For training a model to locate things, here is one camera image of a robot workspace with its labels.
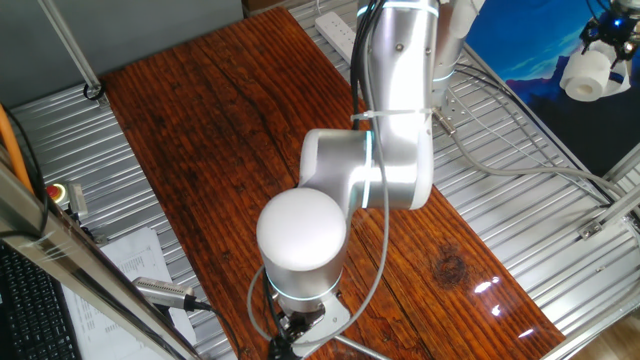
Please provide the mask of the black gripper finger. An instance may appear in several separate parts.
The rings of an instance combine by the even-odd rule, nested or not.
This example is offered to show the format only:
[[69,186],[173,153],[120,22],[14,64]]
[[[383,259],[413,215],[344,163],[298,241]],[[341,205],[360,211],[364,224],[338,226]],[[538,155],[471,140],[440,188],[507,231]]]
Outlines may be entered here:
[[319,323],[323,317],[323,310],[308,313],[293,312],[290,315],[281,312],[279,314],[279,324],[283,337],[286,340],[297,340]]

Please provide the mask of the black background gripper finger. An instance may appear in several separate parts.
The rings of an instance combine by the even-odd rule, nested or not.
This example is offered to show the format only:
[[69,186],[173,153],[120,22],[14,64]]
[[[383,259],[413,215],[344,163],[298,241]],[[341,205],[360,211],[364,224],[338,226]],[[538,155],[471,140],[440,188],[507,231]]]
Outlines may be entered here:
[[589,50],[589,47],[593,42],[599,39],[599,27],[600,23],[597,19],[590,19],[584,26],[580,33],[580,39],[583,44],[583,49],[581,50],[582,55]]
[[614,69],[618,63],[630,61],[638,50],[638,43],[632,40],[614,43],[613,48],[616,58],[612,62],[611,69]]

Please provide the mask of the black background gripper body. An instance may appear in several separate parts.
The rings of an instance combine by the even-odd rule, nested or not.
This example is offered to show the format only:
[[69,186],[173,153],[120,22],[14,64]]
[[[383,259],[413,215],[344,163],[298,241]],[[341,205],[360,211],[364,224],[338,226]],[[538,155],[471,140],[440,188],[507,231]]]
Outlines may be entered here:
[[605,12],[600,15],[598,22],[598,38],[605,43],[622,44],[639,41],[639,34],[636,31],[639,22],[637,17]]

